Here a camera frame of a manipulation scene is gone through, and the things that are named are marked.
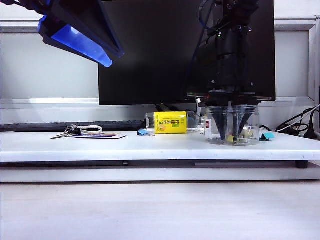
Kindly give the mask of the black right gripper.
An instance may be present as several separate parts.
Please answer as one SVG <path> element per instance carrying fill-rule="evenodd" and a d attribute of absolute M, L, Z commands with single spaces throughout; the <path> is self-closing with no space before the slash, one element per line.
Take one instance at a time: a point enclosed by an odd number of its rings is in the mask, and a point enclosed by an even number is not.
<path fill-rule="evenodd" d="M 272 100 L 272 33 L 208 32 L 188 67 L 187 98 L 199 98 L 209 108 L 215 138 L 224 141 L 228 105 L 232 134 L 238 139 L 258 104 Z"/>

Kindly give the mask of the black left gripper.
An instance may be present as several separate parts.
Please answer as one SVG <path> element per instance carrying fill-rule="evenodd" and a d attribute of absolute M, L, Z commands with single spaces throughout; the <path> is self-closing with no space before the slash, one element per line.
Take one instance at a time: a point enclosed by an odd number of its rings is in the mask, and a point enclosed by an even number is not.
<path fill-rule="evenodd" d="M 105 50 L 124 55 L 101 0 L 23 0 L 22 5 L 43 15 L 37 30 L 47 45 L 107 68 L 113 62 Z"/>

